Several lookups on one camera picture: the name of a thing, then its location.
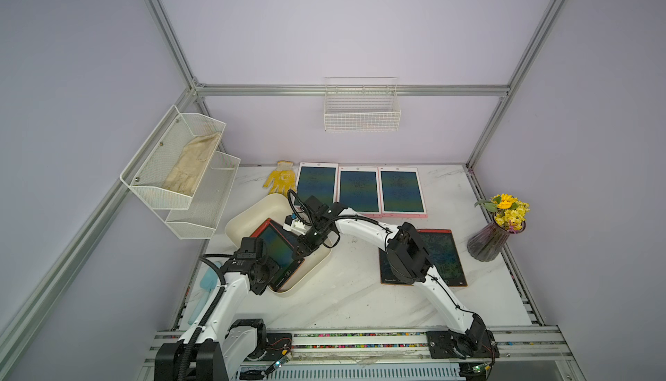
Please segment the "dark red tablet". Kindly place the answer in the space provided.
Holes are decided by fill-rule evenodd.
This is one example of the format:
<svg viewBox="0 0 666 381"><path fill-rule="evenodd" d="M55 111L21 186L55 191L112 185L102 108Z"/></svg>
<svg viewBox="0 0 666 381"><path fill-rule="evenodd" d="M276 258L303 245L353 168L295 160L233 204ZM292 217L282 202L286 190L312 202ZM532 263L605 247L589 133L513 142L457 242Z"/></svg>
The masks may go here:
<svg viewBox="0 0 666 381"><path fill-rule="evenodd" d="M381 283L383 285L404 286L405 283L395 276L387 254L381 249L378 250L378 254Z"/></svg>
<svg viewBox="0 0 666 381"><path fill-rule="evenodd" d="M450 287L466 287L468 281L464 273L453 233L450 229L418 229L431 262L440 277Z"/></svg>
<svg viewBox="0 0 666 381"><path fill-rule="evenodd" d="M276 293L284 292L285 286L304 262L303 259L294 258L297 237L284 230L271 218L266 219L255 229L251 237L260 238L265 242L265 252L279 266L279 271L271 280L270 288Z"/></svg>

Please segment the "beige storage tray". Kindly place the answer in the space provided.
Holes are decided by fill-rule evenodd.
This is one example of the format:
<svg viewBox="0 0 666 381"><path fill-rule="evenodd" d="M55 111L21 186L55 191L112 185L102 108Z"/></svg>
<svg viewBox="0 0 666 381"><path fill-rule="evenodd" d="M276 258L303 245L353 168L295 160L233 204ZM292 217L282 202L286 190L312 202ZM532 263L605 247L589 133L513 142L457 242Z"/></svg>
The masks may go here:
<svg viewBox="0 0 666 381"><path fill-rule="evenodd" d="M293 259L297 239L282 228L284 219L291 213L285 197L267 195L225 226L225 234L237 247L246 237L260 238L265 242L268 256L280 266L270 289L283 296L296 292L297 287L312 277L331 254L326 247L319 247L300 261Z"/></svg>

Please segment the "pink white writing tablet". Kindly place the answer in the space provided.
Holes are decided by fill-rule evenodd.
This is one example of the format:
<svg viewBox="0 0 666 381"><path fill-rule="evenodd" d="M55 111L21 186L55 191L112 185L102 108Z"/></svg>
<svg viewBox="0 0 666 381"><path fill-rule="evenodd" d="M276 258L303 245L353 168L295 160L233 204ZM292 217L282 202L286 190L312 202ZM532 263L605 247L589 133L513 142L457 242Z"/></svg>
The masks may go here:
<svg viewBox="0 0 666 381"><path fill-rule="evenodd" d="M335 201L338 164L301 162L298 168L297 195L302 201L314 196L326 205Z"/></svg>

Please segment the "dark red bottom tablet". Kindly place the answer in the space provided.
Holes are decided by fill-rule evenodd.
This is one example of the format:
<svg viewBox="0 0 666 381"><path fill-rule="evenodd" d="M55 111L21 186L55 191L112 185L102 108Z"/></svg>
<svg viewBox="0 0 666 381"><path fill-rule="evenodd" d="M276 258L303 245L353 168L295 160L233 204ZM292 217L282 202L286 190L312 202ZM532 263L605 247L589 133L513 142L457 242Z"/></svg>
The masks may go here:
<svg viewBox="0 0 666 381"><path fill-rule="evenodd" d="M418 229L431 262L440 277L450 287L466 287L468 281L464 273L453 233L450 229Z"/></svg>

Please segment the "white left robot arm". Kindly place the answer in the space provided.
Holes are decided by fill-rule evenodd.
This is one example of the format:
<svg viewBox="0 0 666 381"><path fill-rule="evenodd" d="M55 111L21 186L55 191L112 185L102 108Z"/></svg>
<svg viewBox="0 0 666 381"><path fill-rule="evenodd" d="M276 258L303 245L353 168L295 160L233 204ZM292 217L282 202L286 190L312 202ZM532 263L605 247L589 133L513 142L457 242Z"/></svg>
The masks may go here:
<svg viewBox="0 0 666 381"><path fill-rule="evenodd" d="M234 253L203 254L199 261L215 272L217 284L194 325L157 351L155 380L229 380L265 345L260 323L234 320L246 296L263 294L279 271L265 242L244 238Z"/></svg>

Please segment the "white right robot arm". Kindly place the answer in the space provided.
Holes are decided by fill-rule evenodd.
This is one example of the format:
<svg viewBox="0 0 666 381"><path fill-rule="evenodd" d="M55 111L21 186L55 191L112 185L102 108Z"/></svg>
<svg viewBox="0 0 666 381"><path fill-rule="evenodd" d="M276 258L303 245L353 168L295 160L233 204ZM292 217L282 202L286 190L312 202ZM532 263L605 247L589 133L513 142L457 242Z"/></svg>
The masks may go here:
<svg viewBox="0 0 666 381"><path fill-rule="evenodd" d="M368 242L385 252L398 280L421 290L442 315L452 355L461 359L475 358L481 353L489 353L492 359L498 357L491 332L482 317L463 306L446 285L420 233L411 223L391 225L359 214L340 202L327 206L314 196L303 201L293 190L288 191L287 200L292 215L286 226L298 233L295 259L308 257L321 247L336 247L326 243L331 235L338 238L348 235Z"/></svg>

